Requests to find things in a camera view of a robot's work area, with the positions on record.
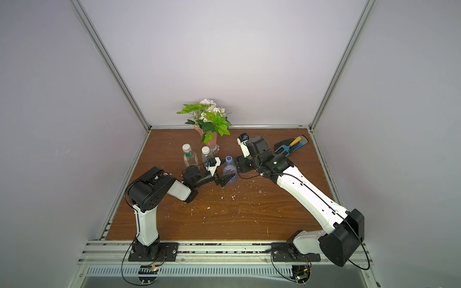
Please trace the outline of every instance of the white wall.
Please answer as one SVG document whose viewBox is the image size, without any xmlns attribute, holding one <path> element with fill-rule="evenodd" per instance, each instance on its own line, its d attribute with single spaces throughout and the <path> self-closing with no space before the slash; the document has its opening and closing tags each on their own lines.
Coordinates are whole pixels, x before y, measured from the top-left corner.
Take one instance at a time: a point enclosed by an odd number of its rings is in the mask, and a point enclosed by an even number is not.
<svg viewBox="0 0 461 288">
<path fill-rule="evenodd" d="M 0 286 L 65 286 L 145 131 L 64 0 L 0 1 Z"/>
<path fill-rule="evenodd" d="M 365 2 L 82 0 L 152 125 L 203 98 L 233 124 L 310 123 Z"/>
<path fill-rule="evenodd" d="M 460 15 L 380 0 L 315 130 L 384 287 L 460 286 Z"/>
</svg>

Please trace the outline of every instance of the wire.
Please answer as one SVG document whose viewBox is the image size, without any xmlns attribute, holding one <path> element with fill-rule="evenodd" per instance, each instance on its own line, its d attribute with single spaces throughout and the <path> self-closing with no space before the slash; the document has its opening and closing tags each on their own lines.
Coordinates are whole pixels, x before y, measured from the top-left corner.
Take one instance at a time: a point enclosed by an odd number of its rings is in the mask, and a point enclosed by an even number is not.
<svg viewBox="0 0 461 288">
<path fill-rule="evenodd" d="M 200 163 L 200 164 L 198 164 L 198 165 L 190 165 L 190 166 L 200 166 L 200 165 L 203 165 L 203 164 L 205 164 L 205 163 L 208 163 L 208 160 L 207 160 L 206 162 Z"/>
<path fill-rule="evenodd" d="M 312 193 L 314 193 L 315 196 L 317 196 L 320 200 L 322 200 L 323 203 L 325 203 L 325 204 L 328 206 L 328 208 L 330 208 L 331 210 L 333 210 L 333 212 L 334 212 L 336 215 L 338 215 L 338 216 L 339 216 L 339 217 L 350 227 L 350 229 L 352 230 L 352 232 L 355 234 L 355 237 L 356 237 L 357 240 L 359 241 L 360 245 L 362 246 L 363 252 L 365 253 L 366 260 L 367 260 L 367 262 L 368 262 L 368 267 L 367 267 L 367 268 L 362 268 L 362 267 L 360 267 L 359 265 L 357 265 L 357 264 L 355 264 L 354 262 L 352 262 L 351 260 L 348 259 L 348 261 L 349 261 L 350 263 L 352 263 L 355 267 L 360 268 L 360 269 L 362 269 L 362 270 L 368 270 L 368 269 L 370 269 L 370 259 L 369 259 L 369 257 L 368 257 L 368 254 L 367 254 L 366 250 L 365 250 L 365 247 L 363 246 L 363 243 L 360 241 L 360 238 L 359 238 L 359 236 L 357 235 L 357 233 L 354 231 L 354 229 L 353 229 L 352 226 L 349 224 L 349 222 L 346 221 L 346 219 L 344 219 L 341 215 L 339 215 L 339 213 L 337 213 L 337 212 L 335 211 L 335 209 L 333 209 L 325 200 L 323 200 L 322 197 L 320 197 L 317 193 L 315 193 L 308 185 L 306 185 L 306 184 L 305 184 L 302 180 L 300 180 L 298 177 L 296 177 L 296 176 L 294 176 L 294 175 L 291 175 L 291 174 L 288 174 L 288 173 L 272 173 L 272 174 L 269 174 L 269 175 L 288 175 L 288 176 L 291 176 L 291 177 L 295 178 L 295 179 L 298 180 L 302 185 L 306 186 Z"/>
<path fill-rule="evenodd" d="M 162 252 L 163 252 L 163 254 L 165 255 L 165 256 L 163 257 L 163 262 L 162 262 L 162 264 L 157 265 L 156 267 L 160 267 L 160 266 L 162 266 L 162 265 L 165 263 L 165 260 L 166 260 L 166 252 L 165 252 L 165 250 L 162 250 Z M 160 258 L 160 254 L 159 254 L 159 256 L 157 257 L 157 259 L 156 259 L 154 262 L 152 262 L 151 264 L 149 264 L 149 266 L 152 266 L 152 264 L 154 264 L 155 262 L 157 262 L 157 260 L 158 260 L 159 258 Z"/>
<path fill-rule="evenodd" d="M 136 182 L 139 182 L 139 181 L 141 181 L 141 180 L 139 179 L 139 180 L 136 180 L 136 181 L 134 181 L 133 183 L 131 183 L 131 184 L 127 187 L 127 189 L 125 190 L 125 194 L 123 195 L 123 198 L 125 199 L 126 204 L 127 204 L 128 206 L 130 206 L 134 211 L 136 211 L 136 209 L 133 208 L 133 205 L 130 205 L 130 204 L 128 203 L 128 201 L 127 201 L 127 199 L 126 199 L 126 195 L 130 192 L 131 187 L 133 187 L 133 185 L 134 185 Z"/>
<path fill-rule="evenodd" d="M 258 175 L 254 175 L 254 176 L 251 176 L 251 177 L 248 177 L 248 178 L 244 178 L 244 177 L 240 176 L 240 173 L 239 173 L 238 171 L 237 171 L 237 174 L 238 174 L 238 176 L 239 176 L 240 178 L 242 178 L 242 179 L 251 179 L 251 178 L 255 178 L 255 177 L 261 176 L 260 174 L 258 174 Z"/>
<path fill-rule="evenodd" d="M 298 283 L 298 281 L 295 281 L 295 280 L 292 280 L 292 279 L 288 279 L 287 277 L 283 276 L 283 274 L 280 273 L 280 272 L 277 270 L 277 268 L 275 268 L 274 261 L 272 260 L 272 253 L 271 253 L 271 262 L 272 262 L 272 266 L 274 266 L 275 271 L 277 271 L 277 273 L 279 273 L 280 276 L 282 276 L 282 277 L 285 278 L 286 280 L 291 281 L 291 282 L 294 282 L 294 283 Z"/>
<path fill-rule="evenodd" d="M 307 264 L 307 267 L 309 269 L 312 267 L 312 263 L 311 263 L 311 259 L 309 258 L 309 254 L 306 256 L 306 264 Z"/>
<path fill-rule="evenodd" d="M 125 282 L 127 282 L 128 284 L 131 284 L 131 285 L 134 285 L 134 286 L 149 286 L 149 285 L 152 285 L 152 284 L 155 282 L 155 280 L 152 281 L 152 282 L 149 283 L 149 284 L 142 285 L 142 284 L 131 283 L 130 281 L 128 281 L 128 280 L 125 279 L 125 276 L 123 276 L 123 262 L 125 262 L 126 254 L 128 254 L 128 251 L 130 250 L 131 246 L 133 245 L 133 243 L 135 242 L 135 240 L 136 240 L 137 237 L 138 237 L 138 234 L 136 234 L 135 238 L 133 239 L 133 241 L 131 242 L 130 246 L 129 246 L 128 249 L 126 250 L 125 255 L 123 256 L 123 259 L 122 259 L 122 266 L 121 266 L 121 268 L 120 268 L 120 271 L 121 271 L 121 273 L 122 273 L 122 278 L 123 278 L 123 280 L 125 280 Z"/>
</svg>

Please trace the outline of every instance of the black mounting plate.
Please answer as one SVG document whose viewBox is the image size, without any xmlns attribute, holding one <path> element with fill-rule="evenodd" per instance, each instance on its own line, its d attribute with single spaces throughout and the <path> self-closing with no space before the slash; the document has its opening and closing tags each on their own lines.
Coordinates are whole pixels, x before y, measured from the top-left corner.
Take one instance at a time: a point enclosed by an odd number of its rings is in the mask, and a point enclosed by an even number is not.
<svg viewBox="0 0 461 288">
<path fill-rule="evenodd" d="M 305 262 L 306 257 L 309 256 L 309 261 L 320 262 L 320 254 L 289 254 L 288 244 L 284 242 L 271 243 L 272 246 L 272 261 L 274 262 Z"/>
<path fill-rule="evenodd" d="M 165 262 L 176 261 L 178 243 L 176 242 L 160 242 L 160 251 L 166 252 Z"/>
</svg>

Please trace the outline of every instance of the wood grain surface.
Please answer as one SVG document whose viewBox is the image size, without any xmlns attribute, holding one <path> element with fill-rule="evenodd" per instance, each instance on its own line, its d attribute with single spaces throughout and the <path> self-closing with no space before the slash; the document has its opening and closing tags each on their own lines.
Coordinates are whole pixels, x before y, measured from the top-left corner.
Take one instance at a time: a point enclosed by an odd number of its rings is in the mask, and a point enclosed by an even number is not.
<svg viewBox="0 0 461 288">
<path fill-rule="evenodd" d="M 237 137 L 262 136 L 269 147 L 274 143 L 305 135 L 309 143 L 289 156 L 301 173 L 331 197 L 317 153 L 305 129 L 230 129 L 231 135 L 219 136 L 217 157 L 242 154 Z M 193 129 L 155 129 L 144 147 L 131 181 L 158 166 L 182 180 L 185 169 L 182 145 L 189 143 L 201 162 L 200 136 Z M 256 175 L 254 171 L 242 177 Z M 162 240 L 286 240 L 298 229 L 320 230 L 314 217 L 288 192 L 269 179 L 256 177 L 229 183 L 224 188 L 209 183 L 198 188 L 189 204 L 166 195 L 157 209 L 157 229 Z M 124 200 L 109 229 L 107 240 L 132 240 L 136 222 L 132 208 Z"/>
</svg>

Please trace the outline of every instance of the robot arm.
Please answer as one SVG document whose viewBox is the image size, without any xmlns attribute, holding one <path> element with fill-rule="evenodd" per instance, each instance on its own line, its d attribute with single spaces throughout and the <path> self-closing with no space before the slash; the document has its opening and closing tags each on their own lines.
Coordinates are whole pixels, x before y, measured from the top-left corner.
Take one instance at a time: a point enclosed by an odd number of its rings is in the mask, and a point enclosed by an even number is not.
<svg viewBox="0 0 461 288">
<path fill-rule="evenodd" d="M 237 170 L 245 173 L 255 169 L 263 177 L 270 178 L 298 200 L 319 222 L 325 235 L 318 241 L 325 256 L 338 266 L 344 266 L 349 257 L 363 241 L 364 217 L 356 209 L 346 208 L 328 198 L 315 187 L 298 168 L 282 154 L 273 155 L 261 137 L 250 139 L 241 134 L 237 143 L 243 155 L 236 159 Z M 298 231 L 289 239 L 294 252 L 307 254 L 310 237 Z"/>
<path fill-rule="evenodd" d="M 133 242 L 129 261 L 152 261 L 160 254 L 160 237 L 157 231 L 157 206 L 165 194 L 170 194 L 181 201 L 190 203 L 198 194 L 197 188 L 215 181 L 224 186 L 233 175 L 220 178 L 216 173 L 221 164 L 219 158 L 206 163 L 206 171 L 200 173 L 198 166 L 189 166 L 180 182 L 172 175 L 155 166 L 132 182 L 126 189 L 136 216 L 137 236 Z"/>
</svg>

